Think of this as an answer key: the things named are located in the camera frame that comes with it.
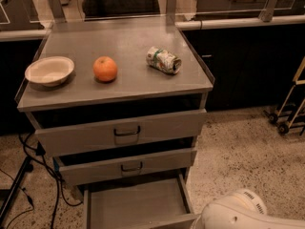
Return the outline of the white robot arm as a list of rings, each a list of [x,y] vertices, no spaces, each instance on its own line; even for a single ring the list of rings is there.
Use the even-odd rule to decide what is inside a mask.
[[[190,229],[305,229],[305,221],[268,216],[259,195],[238,189],[208,203]]]

